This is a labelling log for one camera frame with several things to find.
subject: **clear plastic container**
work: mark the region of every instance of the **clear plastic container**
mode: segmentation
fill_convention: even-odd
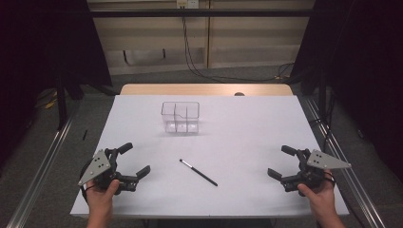
[[[196,102],[165,102],[161,110],[165,132],[198,133],[199,109]]]

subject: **human hand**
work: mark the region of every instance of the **human hand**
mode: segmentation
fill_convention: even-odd
[[[330,170],[325,170],[325,178],[332,179]],[[334,185],[330,181],[324,180],[313,190],[303,183],[297,188],[309,199],[312,214],[323,228],[344,227],[336,212]]]
[[[119,188],[119,181],[113,180],[106,190],[100,189],[90,180],[86,186],[86,200],[89,207],[89,217],[87,228],[89,227],[107,227],[112,219],[112,198]]]

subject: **wire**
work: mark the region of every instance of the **wire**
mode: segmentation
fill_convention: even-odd
[[[199,77],[210,79],[210,80],[213,80],[215,82],[222,83],[222,84],[224,84],[224,82],[220,81],[218,79],[230,79],[230,80],[262,83],[262,82],[268,82],[268,81],[276,80],[278,77],[280,78],[280,74],[282,74],[289,66],[294,64],[294,63],[290,63],[290,64],[281,65],[278,68],[278,76],[270,77],[270,78],[267,78],[267,79],[246,79],[246,78],[222,77],[222,76],[205,76],[201,72],[198,71],[198,69],[196,68],[196,66],[193,63],[192,55],[190,53],[189,41],[187,39],[187,26],[186,26],[186,18],[185,17],[182,18],[182,25],[183,25],[184,54],[185,54],[185,58],[186,58],[186,64],[187,64],[187,67],[189,68],[189,70],[193,74],[195,74],[195,75],[197,75]],[[280,72],[280,69],[282,67],[284,67],[284,66],[287,66],[287,67],[282,72]]]

